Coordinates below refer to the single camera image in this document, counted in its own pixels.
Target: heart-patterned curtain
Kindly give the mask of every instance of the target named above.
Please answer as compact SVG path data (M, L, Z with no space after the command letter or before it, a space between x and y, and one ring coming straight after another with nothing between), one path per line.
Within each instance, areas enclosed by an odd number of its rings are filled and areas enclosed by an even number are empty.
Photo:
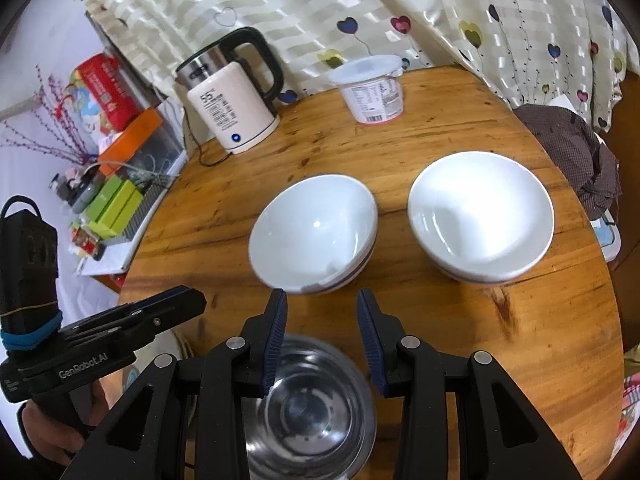
M258 28L280 59L283 103L331 88L326 72L347 60L397 54L408 70L458 62L514 108L565 94L607 130L619 82L627 69L640 72L638 50L606 0L83 1L167 94L180 62L244 26Z

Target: orange box lid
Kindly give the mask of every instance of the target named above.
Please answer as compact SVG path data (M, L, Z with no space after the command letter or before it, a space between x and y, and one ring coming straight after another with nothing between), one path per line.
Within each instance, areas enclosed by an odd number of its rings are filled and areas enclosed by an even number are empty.
M155 108L147 108L98 156L98 162L127 162L161 124L162 116L158 111ZM119 169L120 166L116 164L100 165L100 172L104 176L110 176Z

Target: red heart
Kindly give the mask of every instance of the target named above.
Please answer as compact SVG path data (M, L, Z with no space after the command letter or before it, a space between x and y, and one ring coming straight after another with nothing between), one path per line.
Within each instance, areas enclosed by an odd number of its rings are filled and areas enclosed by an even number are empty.
M406 16L391 18L391 26L401 34L406 34L411 30L411 20Z

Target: nutrition label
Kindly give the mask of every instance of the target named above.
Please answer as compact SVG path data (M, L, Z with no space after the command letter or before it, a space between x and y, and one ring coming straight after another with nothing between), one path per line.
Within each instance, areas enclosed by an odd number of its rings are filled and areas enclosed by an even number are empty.
M238 124L236 112L223 94L216 94L213 91L205 92L200 96L200 100L204 105L205 111L221 130L226 130Z
M351 86L342 93L355 104L351 110L360 111L362 116L356 118L363 123L388 121L402 112L402 88L391 77Z

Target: human hand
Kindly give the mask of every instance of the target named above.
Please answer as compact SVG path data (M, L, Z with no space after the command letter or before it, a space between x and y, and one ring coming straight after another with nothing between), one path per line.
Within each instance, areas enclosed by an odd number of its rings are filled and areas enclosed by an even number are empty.
M95 381L91 390L93 402L88 423L90 426L97 426L109 411L109 407L100 381ZM84 444L84 438L80 433L42 413L32 400L28 400L22 409L22 424L34 449L44 458L64 466L71 463L65 451L77 453Z

